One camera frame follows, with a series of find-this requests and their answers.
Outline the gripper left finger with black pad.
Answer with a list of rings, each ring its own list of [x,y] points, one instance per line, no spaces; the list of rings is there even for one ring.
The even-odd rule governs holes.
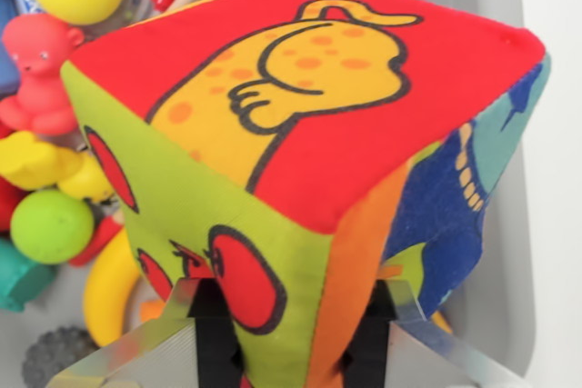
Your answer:
[[[162,314],[54,376],[50,387],[247,387],[214,279],[181,279]]]

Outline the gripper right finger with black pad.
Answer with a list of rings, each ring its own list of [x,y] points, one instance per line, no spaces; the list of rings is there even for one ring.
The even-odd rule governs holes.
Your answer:
[[[521,387],[523,379],[427,320],[406,281],[376,281],[341,360],[345,387]]]

